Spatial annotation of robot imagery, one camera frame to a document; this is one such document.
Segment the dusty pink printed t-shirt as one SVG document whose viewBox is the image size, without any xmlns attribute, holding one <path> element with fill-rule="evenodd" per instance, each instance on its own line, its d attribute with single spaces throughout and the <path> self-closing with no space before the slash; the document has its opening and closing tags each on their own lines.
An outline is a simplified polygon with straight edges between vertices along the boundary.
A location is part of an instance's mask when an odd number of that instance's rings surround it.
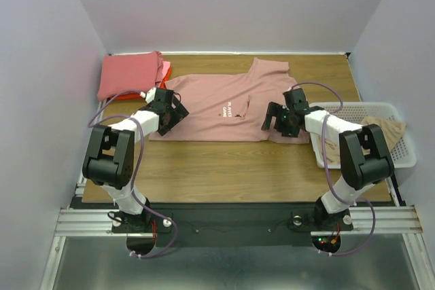
<svg viewBox="0 0 435 290">
<path fill-rule="evenodd" d="M 151 141 L 212 141 L 306 144 L 308 133 L 284 137 L 274 128 L 262 130 L 270 102 L 284 103 L 283 93 L 296 84 L 287 62 L 255 58 L 249 71 L 236 75 L 190 74 L 165 86 L 181 95 L 189 114 L 164 136 Z"/>
</svg>

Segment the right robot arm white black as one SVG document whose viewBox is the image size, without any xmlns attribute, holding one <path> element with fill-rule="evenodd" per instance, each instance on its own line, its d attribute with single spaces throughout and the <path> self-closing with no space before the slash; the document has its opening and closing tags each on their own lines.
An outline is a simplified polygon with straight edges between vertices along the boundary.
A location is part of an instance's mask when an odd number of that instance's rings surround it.
<svg viewBox="0 0 435 290">
<path fill-rule="evenodd" d="M 322 107 L 310 106 L 300 88 L 290 88 L 283 97 L 283 105 L 268 104 L 263 130 L 273 127 L 283 137 L 298 137 L 301 131 L 317 134 L 323 155 L 327 141 L 338 145 L 341 176 L 332 183 L 324 162 L 329 191 L 316 200 L 313 211 L 313 223 L 328 229 L 364 192 L 393 175 L 392 157 L 380 126 L 347 122 Z"/>
</svg>

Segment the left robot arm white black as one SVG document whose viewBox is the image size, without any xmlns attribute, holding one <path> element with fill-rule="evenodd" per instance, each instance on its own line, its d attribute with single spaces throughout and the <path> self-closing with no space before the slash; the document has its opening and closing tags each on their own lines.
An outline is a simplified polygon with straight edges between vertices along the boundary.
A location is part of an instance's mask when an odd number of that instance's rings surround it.
<svg viewBox="0 0 435 290">
<path fill-rule="evenodd" d="M 145 106 L 121 120 L 104 125 L 110 117 L 91 120 L 90 139 L 82 165 L 82 175 L 102 187 L 118 206 L 108 213 L 113 233 L 143 233 L 156 227 L 150 201 L 135 186 L 145 149 L 145 137 L 164 136 L 189 115 L 181 95 L 173 90 L 152 88 L 138 95 Z"/>
</svg>

